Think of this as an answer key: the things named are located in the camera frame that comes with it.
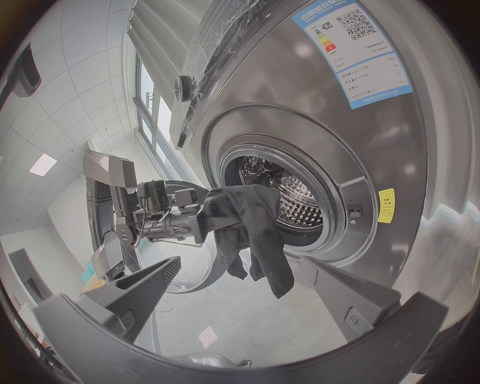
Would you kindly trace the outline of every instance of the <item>energy label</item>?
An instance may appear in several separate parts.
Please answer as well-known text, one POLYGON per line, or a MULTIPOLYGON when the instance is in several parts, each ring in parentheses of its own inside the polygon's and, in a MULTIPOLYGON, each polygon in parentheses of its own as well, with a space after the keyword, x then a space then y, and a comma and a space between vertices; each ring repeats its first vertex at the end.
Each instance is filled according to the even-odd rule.
POLYGON ((330 64, 352 109, 412 92, 397 53, 355 1, 318 1, 293 20, 330 64))

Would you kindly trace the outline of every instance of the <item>ceiling light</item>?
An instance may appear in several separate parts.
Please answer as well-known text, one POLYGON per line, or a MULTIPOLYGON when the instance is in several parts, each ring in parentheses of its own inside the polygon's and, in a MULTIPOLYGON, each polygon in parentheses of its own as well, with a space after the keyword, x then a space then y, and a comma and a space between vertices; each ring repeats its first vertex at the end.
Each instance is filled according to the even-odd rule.
POLYGON ((56 162, 57 161, 55 159, 44 153, 42 156, 40 156, 40 159, 33 164, 30 172, 35 173, 36 175, 44 176, 56 162))

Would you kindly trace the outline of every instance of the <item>washing machine drum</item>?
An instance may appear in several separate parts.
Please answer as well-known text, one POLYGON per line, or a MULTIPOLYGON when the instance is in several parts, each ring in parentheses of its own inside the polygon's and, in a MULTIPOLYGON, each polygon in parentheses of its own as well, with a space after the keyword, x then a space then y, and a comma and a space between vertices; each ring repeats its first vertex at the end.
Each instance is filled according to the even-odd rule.
POLYGON ((196 105, 182 150, 204 184, 280 191, 277 224, 290 261, 314 256, 392 286, 425 198, 417 94, 351 105, 295 13, 281 6, 272 15, 285 17, 247 30, 202 90, 209 97, 196 105))

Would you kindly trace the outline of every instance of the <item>black cloth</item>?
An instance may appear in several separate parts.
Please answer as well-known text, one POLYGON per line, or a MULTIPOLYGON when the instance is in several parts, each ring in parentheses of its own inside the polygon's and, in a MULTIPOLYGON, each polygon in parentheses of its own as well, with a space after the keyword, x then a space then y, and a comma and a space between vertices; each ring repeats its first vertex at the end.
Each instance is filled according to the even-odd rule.
POLYGON ((283 253, 284 240, 276 227, 280 192, 263 185, 239 185, 212 189, 205 198, 208 217, 228 216, 240 223, 214 232, 217 254, 228 273, 244 279, 247 273, 239 255, 250 247, 254 281, 266 277, 279 299, 293 287, 294 279, 283 253))

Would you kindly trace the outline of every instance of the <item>washing machine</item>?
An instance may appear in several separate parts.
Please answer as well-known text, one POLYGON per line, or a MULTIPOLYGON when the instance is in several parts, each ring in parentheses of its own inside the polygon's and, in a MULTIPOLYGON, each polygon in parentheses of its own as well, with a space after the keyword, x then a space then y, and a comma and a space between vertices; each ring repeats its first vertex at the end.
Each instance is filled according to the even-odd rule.
POLYGON ((292 265, 439 300, 473 269, 479 91, 418 1, 214 1, 175 89, 176 149, 205 186, 280 190, 292 265))

